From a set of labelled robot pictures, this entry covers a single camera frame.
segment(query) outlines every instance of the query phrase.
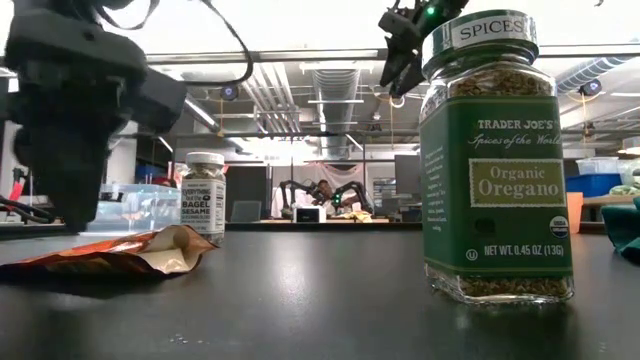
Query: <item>tabletop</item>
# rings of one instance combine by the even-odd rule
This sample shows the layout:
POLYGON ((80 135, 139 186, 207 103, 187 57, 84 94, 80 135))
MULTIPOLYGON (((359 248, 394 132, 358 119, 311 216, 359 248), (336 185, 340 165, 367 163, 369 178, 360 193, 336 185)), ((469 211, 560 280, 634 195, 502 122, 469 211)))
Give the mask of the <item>tabletop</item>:
MULTIPOLYGON (((0 262, 100 237, 0 243, 0 262)), ((420 232, 229 232, 154 283, 0 285, 0 359, 631 360, 640 268, 573 238, 565 306, 458 304, 426 284, 420 232)))

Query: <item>ceiling duct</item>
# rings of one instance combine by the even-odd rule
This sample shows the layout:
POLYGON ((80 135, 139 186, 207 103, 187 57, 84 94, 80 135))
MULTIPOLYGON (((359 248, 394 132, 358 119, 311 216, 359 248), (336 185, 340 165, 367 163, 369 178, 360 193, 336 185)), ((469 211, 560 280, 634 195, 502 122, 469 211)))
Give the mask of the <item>ceiling duct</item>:
MULTIPOLYGON (((323 101, 322 104, 318 104, 318 113, 321 119, 326 121, 326 130, 348 130, 348 123, 351 121, 355 105, 345 101, 356 99, 360 70, 314 70, 312 74, 317 99, 323 101)), ((328 157, 330 159, 347 158, 349 154, 346 145, 347 138, 344 136, 328 137, 328 157)))
MULTIPOLYGON (((634 38, 630 42, 637 43, 638 39, 634 38)), ((556 76, 558 95, 577 90, 580 86, 588 83, 589 81, 595 80, 616 66, 622 65, 633 58, 633 56, 612 56, 600 57, 582 62, 556 76)))

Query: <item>person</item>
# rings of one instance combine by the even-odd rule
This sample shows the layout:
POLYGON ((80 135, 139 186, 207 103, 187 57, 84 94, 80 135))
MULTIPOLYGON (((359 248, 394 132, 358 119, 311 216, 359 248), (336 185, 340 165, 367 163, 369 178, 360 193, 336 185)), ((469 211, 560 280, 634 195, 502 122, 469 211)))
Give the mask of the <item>person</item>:
MULTIPOLYGON (((333 189, 331 188, 331 185, 329 184, 329 182, 325 179, 318 181, 318 191, 320 191, 322 196, 324 196, 325 202, 323 204, 320 204, 318 200, 314 200, 313 205, 322 205, 327 211, 327 215, 329 216, 336 215, 336 209, 333 207, 331 203, 331 197, 333 196, 333 189)), ((344 197, 342 199, 342 202, 340 203, 340 208, 343 208, 343 211, 345 212, 350 212, 351 206, 357 202, 360 202, 360 200, 355 195, 344 197)))

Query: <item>spice jar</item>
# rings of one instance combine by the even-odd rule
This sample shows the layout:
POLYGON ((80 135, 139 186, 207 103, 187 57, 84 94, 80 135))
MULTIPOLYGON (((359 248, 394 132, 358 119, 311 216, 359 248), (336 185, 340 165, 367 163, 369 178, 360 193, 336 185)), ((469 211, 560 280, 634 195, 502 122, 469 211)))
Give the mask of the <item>spice jar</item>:
POLYGON ((491 10, 425 39, 420 114, 425 271, 463 302, 573 295, 555 81, 528 15, 491 10))
POLYGON ((187 174, 182 178, 180 223, 193 227, 214 245, 224 239, 227 179, 224 157, 208 152, 187 154, 187 174))

